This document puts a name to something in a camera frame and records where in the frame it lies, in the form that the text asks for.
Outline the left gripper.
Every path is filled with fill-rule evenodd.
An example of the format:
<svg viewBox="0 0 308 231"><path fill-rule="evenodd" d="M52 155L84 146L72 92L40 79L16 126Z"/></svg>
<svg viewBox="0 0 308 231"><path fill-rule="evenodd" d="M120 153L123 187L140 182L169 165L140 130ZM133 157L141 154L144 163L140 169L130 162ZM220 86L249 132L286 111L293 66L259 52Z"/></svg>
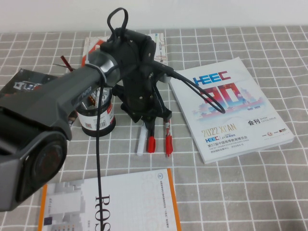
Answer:
<svg viewBox="0 0 308 231"><path fill-rule="evenodd" d="M157 88L157 82L167 76L165 70L152 65L138 67L122 78L123 85L113 87L113 95L121 102L133 122L141 126L153 123L157 117L168 123L172 112L165 106Z"/></svg>

